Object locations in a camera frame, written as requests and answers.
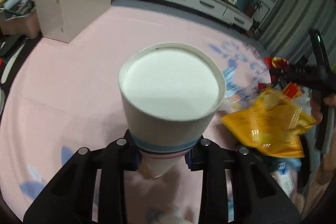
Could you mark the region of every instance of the cup rim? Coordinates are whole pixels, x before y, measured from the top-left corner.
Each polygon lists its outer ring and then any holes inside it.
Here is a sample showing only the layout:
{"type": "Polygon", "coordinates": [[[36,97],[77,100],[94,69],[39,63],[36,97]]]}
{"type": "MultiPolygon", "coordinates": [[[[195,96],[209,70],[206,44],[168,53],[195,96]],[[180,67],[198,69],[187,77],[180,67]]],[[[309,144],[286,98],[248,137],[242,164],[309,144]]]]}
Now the cup rim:
{"type": "Polygon", "coordinates": [[[201,50],[199,50],[199,49],[197,49],[197,48],[195,48],[191,45],[187,45],[187,44],[183,44],[183,43],[179,43],[179,42],[161,42],[161,43],[157,43],[155,45],[146,47],[146,48],[138,51],[137,53],[135,53],[120,68],[119,75],[118,75],[118,84],[119,84],[119,90],[120,90],[122,96],[135,109],[137,109],[138,111],[140,111],[142,113],[145,113],[146,115],[149,115],[151,117],[154,117],[154,118],[157,118],[157,119],[160,119],[160,120],[164,120],[164,121],[170,121],[170,122],[192,122],[192,121],[197,121],[197,120],[200,120],[204,117],[207,117],[208,115],[215,112],[220,107],[220,105],[222,104],[223,99],[225,97],[225,93],[226,93],[226,83],[225,83],[224,76],[223,76],[221,70],[215,64],[215,62],[212,61],[212,59],[209,56],[207,56],[204,52],[202,52],[201,50]],[[154,115],[154,114],[148,113],[148,112],[136,107],[133,103],[131,103],[131,101],[126,96],[126,94],[124,93],[123,88],[122,88],[122,83],[123,83],[123,80],[125,78],[125,75],[126,75],[127,71],[137,60],[139,60],[140,58],[142,58],[146,54],[148,54],[150,52],[153,52],[155,50],[158,50],[160,48],[175,48],[175,49],[177,48],[177,49],[182,49],[182,50],[191,52],[192,54],[201,58],[211,68],[211,70],[213,71],[214,76],[217,80],[218,87],[219,87],[218,104],[215,107],[213,107],[206,114],[203,114],[201,116],[197,116],[195,118],[191,118],[191,119],[167,119],[167,118],[163,118],[159,115],[154,115]]]}

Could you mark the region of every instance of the cup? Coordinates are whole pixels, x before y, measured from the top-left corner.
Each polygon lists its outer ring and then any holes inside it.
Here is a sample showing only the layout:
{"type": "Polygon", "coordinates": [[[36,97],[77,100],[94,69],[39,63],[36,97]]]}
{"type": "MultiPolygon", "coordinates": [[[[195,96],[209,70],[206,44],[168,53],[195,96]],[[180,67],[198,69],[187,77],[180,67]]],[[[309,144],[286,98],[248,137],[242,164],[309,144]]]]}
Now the cup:
{"type": "Polygon", "coordinates": [[[120,69],[119,88],[129,130],[154,178],[197,143],[226,92],[205,53],[175,42],[133,55],[120,69]]]}

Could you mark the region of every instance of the tablecloth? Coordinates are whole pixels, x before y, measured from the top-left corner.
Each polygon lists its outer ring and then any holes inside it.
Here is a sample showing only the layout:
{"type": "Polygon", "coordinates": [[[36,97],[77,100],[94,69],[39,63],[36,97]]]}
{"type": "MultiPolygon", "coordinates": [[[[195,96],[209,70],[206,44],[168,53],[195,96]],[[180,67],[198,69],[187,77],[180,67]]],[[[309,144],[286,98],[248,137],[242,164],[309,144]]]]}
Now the tablecloth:
{"type": "MultiPolygon", "coordinates": [[[[43,38],[12,84],[0,127],[1,192],[21,220],[75,151],[104,148],[124,135],[119,69],[135,52],[159,42],[190,44],[221,70],[234,67],[234,84],[241,88],[269,82],[265,64],[249,45],[199,23],[144,9],[112,6],[70,44],[43,38]]],[[[236,139],[219,122],[220,115],[204,137],[230,148],[236,139]]],[[[128,221],[147,223],[150,212],[179,208],[196,223],[201,187],[202,172],[188,170],[184,159],[158,179],[127,171],[128,221]]]]}

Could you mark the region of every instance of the drawer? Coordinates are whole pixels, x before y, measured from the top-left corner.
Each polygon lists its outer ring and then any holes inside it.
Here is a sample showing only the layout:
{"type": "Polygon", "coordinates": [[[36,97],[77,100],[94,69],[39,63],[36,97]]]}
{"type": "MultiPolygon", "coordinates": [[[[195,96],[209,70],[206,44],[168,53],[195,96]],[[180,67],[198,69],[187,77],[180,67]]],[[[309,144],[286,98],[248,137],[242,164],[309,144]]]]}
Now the drawer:
{"type": "Polygon", "coordinates": [[[252,26],[253,20],[240,15],[238,12],[227,8],[223,15],[223,20],[231,24],[237,25],[245,30],[249,30],[252,26]]]}
{"type": "Polygon", "coordinates": [[[185,4],[195,10],[221,19],[226,10],[225,5],[221,5],[214,0],[185,0],[185,4]]]}

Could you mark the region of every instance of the yellow snack package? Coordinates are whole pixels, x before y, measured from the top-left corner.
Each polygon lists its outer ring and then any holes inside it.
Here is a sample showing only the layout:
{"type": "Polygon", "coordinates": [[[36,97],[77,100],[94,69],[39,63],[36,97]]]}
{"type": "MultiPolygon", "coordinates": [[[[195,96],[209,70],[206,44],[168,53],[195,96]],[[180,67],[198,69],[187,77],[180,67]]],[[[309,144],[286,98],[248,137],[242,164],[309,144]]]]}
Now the yellow snack package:
{"type": "Polygon", "coordinates": [[[247,109],[221,118],[222,123],[246,146],[273,157],[304,157],[299,134],[316,120],[289,98],[266,88],[247,109]]]}

